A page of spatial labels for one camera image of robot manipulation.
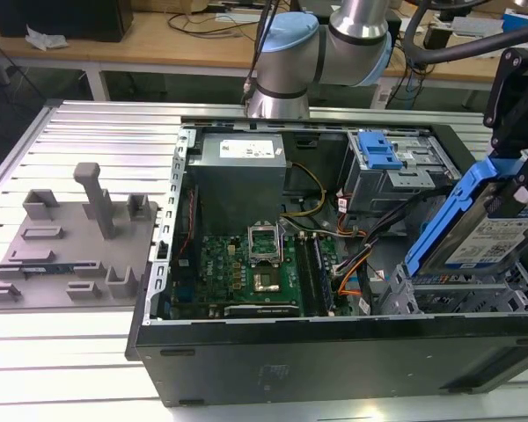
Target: power supply label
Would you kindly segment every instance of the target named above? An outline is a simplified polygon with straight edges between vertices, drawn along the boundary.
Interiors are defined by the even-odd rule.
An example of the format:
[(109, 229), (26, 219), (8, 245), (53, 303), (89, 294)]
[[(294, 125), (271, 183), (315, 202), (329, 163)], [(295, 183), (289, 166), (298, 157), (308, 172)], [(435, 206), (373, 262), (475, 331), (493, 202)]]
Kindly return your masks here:
[(528, 243), (528, 210), (516, 218), (485, 218), (446, 260), (454, 269), (493, 266)]
[(221, 158), (274, 158), (274, 143), (264, 139), (223, 139), (219, 144), (219, 156)]

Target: wooden table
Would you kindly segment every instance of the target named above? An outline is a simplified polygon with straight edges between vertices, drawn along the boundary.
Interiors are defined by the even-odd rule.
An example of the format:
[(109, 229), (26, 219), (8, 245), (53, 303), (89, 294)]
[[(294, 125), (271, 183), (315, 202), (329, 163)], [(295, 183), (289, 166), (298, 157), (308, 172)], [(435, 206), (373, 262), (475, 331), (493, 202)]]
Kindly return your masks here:
[[(413, 6), (401, 6), (402, 16), (410, 16)], [(90, 40), (68, 40), (70, 46), (40, 51), (21, 38), (0, 36), (0, 46), (21, 67), (81, 69), (90, 83), (93, 98), (109, 100), (104, 71), (150, 72), (212, 76), (246, 76), (250, 67), (253, 42), (238, 32), (237, 38), (207, 40), (172, 30), (163, 13), (136, 12), (131, 29), (122, 42), (107, 43)], [(176, 19), (176, 24), (183, 23)], [(193, 20), (204, 18), (196, 16)], [(228, 22), (208, 21), (190, 25), (191, 30), (209, 30), (230, 26)], [(243, 28), (254, 36), (256, 25)], [(495, 75), (496, 59), (469, 59), (437, 65), (425, 82), (426, 86), (488, 90)], [(405, 64), (400, 52), (393, 55), (390, 65), (378, 81), (371, 108), (385, 108), (388, 92), (400, 80)], [(9, 65), (0, 55), (0, 67)]]

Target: cardboard box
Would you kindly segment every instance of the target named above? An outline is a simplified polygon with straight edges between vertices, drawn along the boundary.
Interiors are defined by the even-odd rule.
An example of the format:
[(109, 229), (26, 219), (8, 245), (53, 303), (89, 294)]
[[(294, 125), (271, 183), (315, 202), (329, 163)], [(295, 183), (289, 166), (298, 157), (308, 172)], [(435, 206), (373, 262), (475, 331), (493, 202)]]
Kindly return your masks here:
[(167, 13), (192, 13), (208, 7), (209, 0), (131, 0), (134, 11), (162, 11)]

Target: computer case side panel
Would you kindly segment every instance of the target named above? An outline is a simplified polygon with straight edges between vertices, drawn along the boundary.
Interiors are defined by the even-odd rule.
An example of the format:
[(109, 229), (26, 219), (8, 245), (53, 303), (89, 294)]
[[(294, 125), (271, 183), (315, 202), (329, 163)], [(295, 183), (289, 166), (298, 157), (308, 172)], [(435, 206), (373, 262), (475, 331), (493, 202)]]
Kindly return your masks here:
[(528, 317), (142, 326), (166, 406), (481, 393), (528, 368)]

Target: aluminum extrusion table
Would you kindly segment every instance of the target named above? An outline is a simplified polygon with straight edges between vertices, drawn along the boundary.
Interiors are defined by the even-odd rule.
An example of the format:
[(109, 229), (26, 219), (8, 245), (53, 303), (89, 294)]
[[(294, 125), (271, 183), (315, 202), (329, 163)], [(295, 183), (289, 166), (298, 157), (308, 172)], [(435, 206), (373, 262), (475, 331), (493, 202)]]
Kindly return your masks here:
[[(44, 108), (0, 167), (0, 258), (24, 218), (21, 202), (29, 189), (84, 200), (71, 178), (79, 161), (100, 164), (113, 200), (135, 192), (164, 200), (180, 120), (211, 115), (240, 117), (242, 109), (92, 102)], [(489, 137), (481, 115), (472, 113), (313, 109), (312, 117), (450, 124), (477, 158)], [(168, 410), (143, 365), (123, 356), (131, 315), (131, 309), (0, 314), (0, 420), (528, 421), (528, 371), (482, 396)]]

